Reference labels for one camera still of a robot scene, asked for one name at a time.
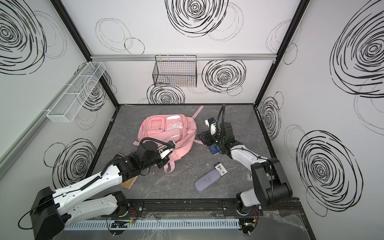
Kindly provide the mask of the pink student backpack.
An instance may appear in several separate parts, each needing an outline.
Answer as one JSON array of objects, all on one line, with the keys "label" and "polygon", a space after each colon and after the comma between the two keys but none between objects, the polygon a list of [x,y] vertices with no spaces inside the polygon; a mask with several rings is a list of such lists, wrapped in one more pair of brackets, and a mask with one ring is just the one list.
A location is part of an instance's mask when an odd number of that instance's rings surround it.
[{"label": "pink student backpack", "polygon": [[195,139],[197,135],[195,118],[203,108],[204,106],[200,106],[191,117],[183,114],[147,117],[140,126],[138,140],[134,142],[134,145],[138,146],[139,141],[143,138],[153,138],[165,143],[173,141],[176,148],[169,155],[169,161],[164,166],[164,171],[171,173],[175,169],[175,161],[185,156],[191,150],[193,143],[202,143]]}]

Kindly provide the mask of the blue book yellow label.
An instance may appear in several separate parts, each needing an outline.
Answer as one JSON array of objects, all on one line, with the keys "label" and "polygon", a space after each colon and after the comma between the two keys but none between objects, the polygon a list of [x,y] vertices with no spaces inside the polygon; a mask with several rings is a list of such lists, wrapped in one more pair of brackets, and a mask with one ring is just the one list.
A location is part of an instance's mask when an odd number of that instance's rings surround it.
[{"label": "blue book yellow label", "polygon": [[215,145],[215,144],[209,146],[209,150],[213,156],[217,155],[221,152],[220,147],[218,145]]}]

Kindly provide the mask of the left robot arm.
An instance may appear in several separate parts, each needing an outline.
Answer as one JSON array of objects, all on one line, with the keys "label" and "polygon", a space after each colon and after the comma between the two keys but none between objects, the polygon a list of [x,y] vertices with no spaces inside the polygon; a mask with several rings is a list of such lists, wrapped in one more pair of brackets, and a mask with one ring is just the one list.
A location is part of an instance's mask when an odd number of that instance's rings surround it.
[{"label": "left robot arm", "polygon": [[153,138],[144,138],[135,152],[110,160],[97,174],[56,190],[50,187],[41,189],[31,209],[26,213],[31,218],[30,229],[34,238],[52,240],[70,224],[114,214],[124,205],[124,195],[109,194],[94,200],[91,197],[139,176],[143,170],[153,165],[159,168],[165,166],[175,148],[173,141],[165,143]]}]

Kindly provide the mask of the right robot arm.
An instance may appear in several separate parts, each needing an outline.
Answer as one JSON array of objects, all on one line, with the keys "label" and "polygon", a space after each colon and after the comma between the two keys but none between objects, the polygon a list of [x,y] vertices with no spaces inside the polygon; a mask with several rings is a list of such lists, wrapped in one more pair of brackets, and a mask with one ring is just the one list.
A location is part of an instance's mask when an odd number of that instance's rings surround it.
[{"label": "right robot arm", "polygon": [[198,134],[203,145],[216,147],[220,154],[227,155],[251,171],[253,188],[236,196],[237,211],[241,215],[293,196],[288,178],[277,158],[262,157],[237,141],[231,123],[220,124],[211,118],[205,124],[208,130]]}]

